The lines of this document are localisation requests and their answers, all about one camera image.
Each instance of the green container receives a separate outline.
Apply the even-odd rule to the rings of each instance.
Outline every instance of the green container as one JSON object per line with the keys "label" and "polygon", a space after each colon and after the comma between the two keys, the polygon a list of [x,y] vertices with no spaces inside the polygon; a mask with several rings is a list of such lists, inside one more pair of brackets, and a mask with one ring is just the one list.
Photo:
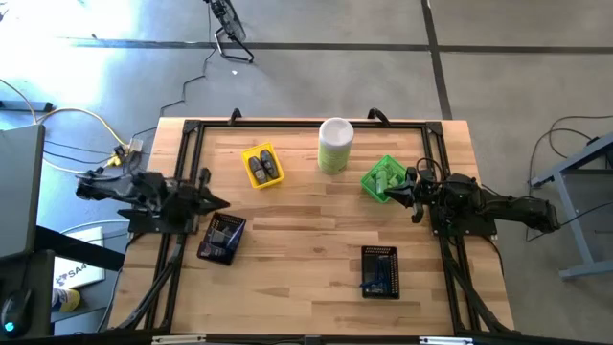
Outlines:
{"label": "green container", "polygon": [[384,188],[387,189],[404,183],[406,168],[402,167],[402,165],[398,163],[396,159],[392,158],[392,156],[386,155],[385,157],[381,158],[381,160],[378,161],[375,166],[360,180],[362,187],[366,190],[366,192],[368,192],[368,194],[373,196],[376,201],[386,203],[390,197],[386,196],[385,194],[378,194],[376,192],[376,175],[381,169],[384,169],[386,171],[385,174],[387,174],[388,183]]}

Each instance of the concrete floor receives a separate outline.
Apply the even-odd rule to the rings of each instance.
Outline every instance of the concrete floor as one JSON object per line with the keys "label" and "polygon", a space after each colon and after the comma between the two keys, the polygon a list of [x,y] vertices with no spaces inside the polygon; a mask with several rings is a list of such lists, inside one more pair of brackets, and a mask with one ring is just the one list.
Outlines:
{"label": "concrete floor", "polygon": [[[182,82],[200,73],[202,60],[209,54],[208,50],[72,48],[66,41],[53,39],[95,34],[98,38],[206,41],[206,7],[200,0],[9,4],[11,11],[0,22],[0,42],[10,48],[0,55],[0,76],[31,99],[100,113],[125,139],[155,126],[160,106],[180,99]],[[430,4],[441,44],[613,45],[609,20],[613,3],[606,0],[431,0]],[[428,41],[419,0],[237,0],[235,5],[253,42]],[[35,44],[18,44],[33,40]],[[167,109],[165,116],[228,116],[239,107],[251,117],[361,118],[376,106],[390,118],[441,118],[427,52],[265,50],[254,54],[254,65],[212,57],[208,78],[190,84],[187,103]],[[442,63],[453,118],[468,120],[482,180],[501,193],[526,193],[532,147],[554,120],[609,115],[613,108],[613,77],[608,73],[613,55],[445,53]],[[16,96],[3,87],[0,99]],[[30,121],[26,113],[0,113],[0,128]],[[58,114],[46,125],[50,140],[100,150],[115,144],[86,115]],[[565,125],[596,136],[609,132],[613,120]],[[556,144],[564,152],[574,152],[585,143],[562,133],[556,136]],[[546,169],[558,160],[542,145],[535,168]],[[119,203],[77,199],[74,177],[69,174],[44,168],[42,186],[41,225],[63,229],[119,217],[115,214],[122,206]],[[554,202],[558,199],[547,188],[539,195]],[[557,271],[580,262],[569,229],[530,243],[524,242],[523,229],[499,223],[516,329],[525,334],[613,342],[613,275],[562,282]],[[605,250],[610,254],[613,246]],[[107,293],[110,283],[105,282]],[[86,314],[78,329],[60,322],[57,331],[92,331],[101,316],[100,311]]]}

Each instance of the wooden tabletop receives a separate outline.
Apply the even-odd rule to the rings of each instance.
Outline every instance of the wooden tabletop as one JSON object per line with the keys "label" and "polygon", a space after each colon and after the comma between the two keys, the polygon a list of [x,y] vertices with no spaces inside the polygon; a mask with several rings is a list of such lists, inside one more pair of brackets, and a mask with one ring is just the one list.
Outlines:
{"label": "wooden tabletop", "polygon": [[[173,175],[184,120],[160,120],[150,171]],[[443,130],[451,171],[479,178],[467,123],[443,121]],[[274,146],[285,179],[255,190],[240,153],[264,142]],[[211,191],[232,203],[222,212],[247,219],[247,227],[233,264],[213,264],[195,254],[210,221],[200,218],[183,260],[173,333],[452,334],[441,251],[427,212],[413,224],[410,209],[379,204],[360,186],[385,154],[414,166],[423,157],[420,133],[356,129],[349,165],[335,176],[319,171],[317,145],[317,128],[206,129],[200,167],[211,170]],[[145,235],[128,249],[109,325],[125,320],[149,289],[159,241]],[[397,247],[399,300],[362,298],[362,245]],[[472,237],[466,250],[475,288],[512,328],[495,251]],[[157,320],[166,295],[164,289]],[[465,298],[458,296],[467,324]]]}

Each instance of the yellow container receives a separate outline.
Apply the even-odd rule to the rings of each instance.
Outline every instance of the yellow container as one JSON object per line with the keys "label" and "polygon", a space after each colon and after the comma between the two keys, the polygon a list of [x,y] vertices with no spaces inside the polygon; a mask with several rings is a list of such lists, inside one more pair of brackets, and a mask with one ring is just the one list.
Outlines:
{"label": "yellow container", "polygon": [[[269,150],[272,157],[275,159],[275,163],[277,163],[277,169],[279,170],[279,178],[274,180],[270,180],[266,183],[258,184],[256,177],[251,173],[251,169],[249,169],[249,158],[258,157],[260,159],[260,152],[263,150]],[[272,148],[272,144],[263,143],[261,145],[257,145],[251,149],[246,149],[242,152],[242,163],[245,165],[245,169],[247,170],[247,175],[249,176],[249,180],[251,181],[251,186],[255,189],[262,189],[265,187],[272,186],[276,183],[281,182],[285,178],[284,170],[281,168],[281,162],[279,162],[279,157],[277,157],[277,153],[275,149]]]}

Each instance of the desk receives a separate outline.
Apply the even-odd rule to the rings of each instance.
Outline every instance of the desk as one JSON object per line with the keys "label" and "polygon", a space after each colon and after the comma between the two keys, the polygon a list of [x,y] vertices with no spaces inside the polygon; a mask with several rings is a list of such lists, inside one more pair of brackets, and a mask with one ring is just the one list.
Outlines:
{"label": "desk", "polygon": [[[160,120],[149,170],[173,176],[185,120]],[[451,171],[478,178],[467,123],[445,121],[443,130]],[[420,224],[413,224],[411,210],[394,202],[378,204],[359,182],[385,154],[415,165],[423,156],[420,134],[357,128],[347,170],[335,176],[317,167],[317,138],[316,128],[206,129],[200,167],[211,170],[211,191],[232,203],[222,211],[248,222],[234,263],[225,266],[196,258],[210,221],[210,216],[200,218],[199,233],[187,242],[173,333],[453,333],[441,252],[430,234],[427,213]],[[268,141],[285,180],[254,190],[240,152]],[[125,320],[149,289],[159,241],[159,235],[144,235],[128,249],[109,325]],[[496,253],[481,238],[465,241],[475,288],[512,328]],[[399,300],[362,298],[361,245],[398,248]],[[163,290],[157,320],[166,295]],[[458,297],[467,324],[465,298],[461,293]]]}

